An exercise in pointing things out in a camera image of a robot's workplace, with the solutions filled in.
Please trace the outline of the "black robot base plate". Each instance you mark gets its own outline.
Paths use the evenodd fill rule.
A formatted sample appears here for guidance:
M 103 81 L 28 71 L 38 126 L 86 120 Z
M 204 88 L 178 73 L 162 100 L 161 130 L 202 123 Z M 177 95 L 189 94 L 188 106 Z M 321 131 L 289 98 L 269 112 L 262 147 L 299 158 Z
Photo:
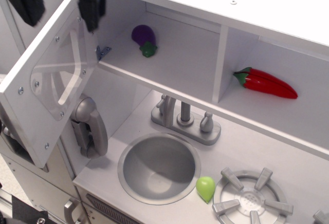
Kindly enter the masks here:
M 1 189 L 1 223 L 51 223 L 48 214 L 35 210 Z

